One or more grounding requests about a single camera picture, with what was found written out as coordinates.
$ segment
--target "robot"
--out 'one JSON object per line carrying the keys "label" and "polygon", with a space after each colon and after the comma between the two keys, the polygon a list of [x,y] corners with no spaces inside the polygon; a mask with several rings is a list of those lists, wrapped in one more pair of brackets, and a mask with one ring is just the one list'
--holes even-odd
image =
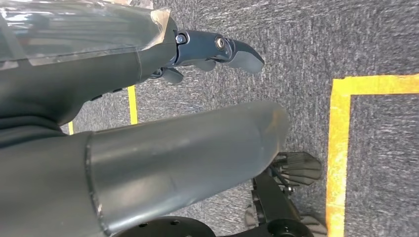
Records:
{"label": "robot", "polygon": [[[159,217],[251,178],[258,227],[239,235],[313,236],[288,199],[293,159],[281,161],[283,173],[272,165],[289,125],[277,103],[72,136],[60,129],[105,93],[147,79],[180,83],[177,67],[258,73],[264,61],[252,47],[179,30],[168,9],[2,0],[0,12],[2,237],[214,236],[196,220]],[[303,157],[299,172],[317,164],[303,177],[320,178],[320,163]],[[279,206],[267,204],[267,190]]]}

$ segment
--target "bolt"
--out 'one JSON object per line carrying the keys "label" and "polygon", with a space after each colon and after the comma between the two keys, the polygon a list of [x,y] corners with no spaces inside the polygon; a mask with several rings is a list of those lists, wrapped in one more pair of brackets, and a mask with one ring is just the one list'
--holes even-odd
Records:
{"label": "bolt", "polygon": [[176,43],[186,43],[186,37],[184,35],[176,35]]}
{"label": "bolt", "polygon": [[217,46],[218,50],[224,50],[225,40],[221,36],[217,36],[217,38],[215,38],[215,46]]}

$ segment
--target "black metal bracket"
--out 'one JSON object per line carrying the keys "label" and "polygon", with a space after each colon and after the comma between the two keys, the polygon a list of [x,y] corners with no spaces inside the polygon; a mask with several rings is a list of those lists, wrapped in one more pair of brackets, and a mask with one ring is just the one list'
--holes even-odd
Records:
{"label": "black metal bracket", "polygon": [[[278,158],[252,179],[251,191],[258,225],[227,237],[314,237],[310,226],[320,223],[304,218],[290,200],[296,183],[311,184],[321,177],[321,163],[308,153],[279,153]],[[326,236],[315,229],[316,236]],[[166,216],[143,223],[118,237],[216,237],[206,224],[186,217]]]}

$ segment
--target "transparent plastic wrap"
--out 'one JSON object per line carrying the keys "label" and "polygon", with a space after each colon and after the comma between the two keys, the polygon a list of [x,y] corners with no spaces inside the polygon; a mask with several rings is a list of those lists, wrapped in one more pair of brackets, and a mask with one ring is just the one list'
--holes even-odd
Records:
{"label": "transparent plastic wrap", "polygon": [[0,70],[139,52],[163,43],[170,10],[100,0],[1,0]]}

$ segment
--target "yellow line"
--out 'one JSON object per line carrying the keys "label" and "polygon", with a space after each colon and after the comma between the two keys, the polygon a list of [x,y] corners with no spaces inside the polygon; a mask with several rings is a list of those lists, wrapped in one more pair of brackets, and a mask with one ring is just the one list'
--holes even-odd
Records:
{"label": "yellow line", "polygon": [[344,237],[351,95],[416,93],[419,93],[419,74],[333,80],[326,194],[328,236]]}
{"label": "yellow line", "polygon": [[71,121],[71,122],[68,123],[68,133],[70,135],[73,135],[74,134],[73,121]]}
{"label": "yellow line", "polygon": [[128,87],[129,117],[131,124],[138,123],[137,102],[135,99],[135,85]]}

